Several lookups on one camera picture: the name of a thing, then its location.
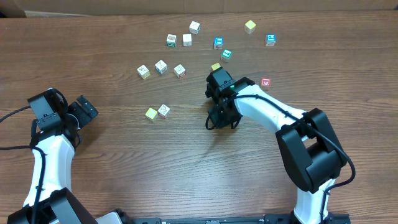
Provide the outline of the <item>yellow-top bone wooden block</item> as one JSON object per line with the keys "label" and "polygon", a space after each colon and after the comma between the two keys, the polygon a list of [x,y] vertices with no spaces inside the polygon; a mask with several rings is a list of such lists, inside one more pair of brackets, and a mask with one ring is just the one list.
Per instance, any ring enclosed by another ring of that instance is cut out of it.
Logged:
{"label": "yellow-top bone wooden block", "polygon": [[146,113],[145,116],[148,120],[154,122],[157,118],[158,112],[157,110],[153,109],[153,108],[149,108]]}

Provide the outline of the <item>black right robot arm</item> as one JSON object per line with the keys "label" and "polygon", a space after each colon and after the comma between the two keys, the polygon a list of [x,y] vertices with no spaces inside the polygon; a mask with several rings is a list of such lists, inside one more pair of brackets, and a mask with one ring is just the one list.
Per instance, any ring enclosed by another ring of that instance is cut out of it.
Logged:
{"label": "black right robot arm", "polygon": [[234,80],[222,67],[206,81],[205,95],[215,103],[206,129],[234,129],[244,116],[261,124],[275,134],[285,171],[297,187],[290,214],[266,214],[260,223],[350,223],[348,214],[327,210],[330,191],[352,182],[356,171],[322,110],[285,105],[246,77]]}

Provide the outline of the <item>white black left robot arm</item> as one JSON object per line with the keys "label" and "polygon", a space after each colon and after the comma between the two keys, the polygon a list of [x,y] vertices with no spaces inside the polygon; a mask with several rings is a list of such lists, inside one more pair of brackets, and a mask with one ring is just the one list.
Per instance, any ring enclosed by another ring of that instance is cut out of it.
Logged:
{"label": "white black left robot arm", "polygon": [[8,223],[96,223],[96,219],[72,194],[71,171],[79,130],[98,115],[84,97],[73,103],[55,88],[28,100],[34,112],[31,140],[34,171],[23,207],[10,214]]}

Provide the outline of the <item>white I wooden block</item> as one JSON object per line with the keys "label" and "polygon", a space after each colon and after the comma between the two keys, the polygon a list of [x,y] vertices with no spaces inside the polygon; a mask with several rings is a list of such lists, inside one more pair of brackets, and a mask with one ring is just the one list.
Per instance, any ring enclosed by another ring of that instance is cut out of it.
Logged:
{"label": "white I wooden block", "polygon": [[159,115],[160,117],[166,118],[166,117],[170,114],[171,110],[170,110],[170,108],[169,108],[167,105],[162,104],[162,105],[159,107],[159,109],[157,110],[157,112],[158,112],[158,115]]}

